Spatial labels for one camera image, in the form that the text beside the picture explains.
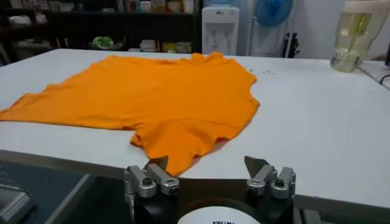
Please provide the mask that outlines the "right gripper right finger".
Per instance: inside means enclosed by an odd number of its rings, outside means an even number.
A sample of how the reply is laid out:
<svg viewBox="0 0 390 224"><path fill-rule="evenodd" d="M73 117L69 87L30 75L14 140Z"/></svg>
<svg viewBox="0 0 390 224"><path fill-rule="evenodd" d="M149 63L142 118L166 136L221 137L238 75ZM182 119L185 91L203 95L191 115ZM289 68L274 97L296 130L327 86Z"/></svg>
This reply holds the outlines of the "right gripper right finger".
<svg viewBox="0 0 390 224"><path fill-rule="evenodd" d="M296 173L290 167L280 172L265 159L244 157L244 163L250 178L246 181L247 194L250 197L263 196L268 190L273 198L287 200L296 191Z"/></svg>

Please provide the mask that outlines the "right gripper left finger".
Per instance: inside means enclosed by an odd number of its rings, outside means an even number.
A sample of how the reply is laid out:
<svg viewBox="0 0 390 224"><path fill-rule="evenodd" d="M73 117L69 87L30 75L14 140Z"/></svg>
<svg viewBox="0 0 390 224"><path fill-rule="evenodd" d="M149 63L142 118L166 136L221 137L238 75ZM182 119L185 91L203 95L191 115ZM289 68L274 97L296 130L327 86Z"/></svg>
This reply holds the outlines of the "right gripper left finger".
<svg viewBox="0 0 390 224"><path fill-rule="evenodd" d="M166 172L168 156L151 159L143 168L129 166L124 170L124 194L126 198L151 198L159 193L176 196L180 183Z"/></svg>

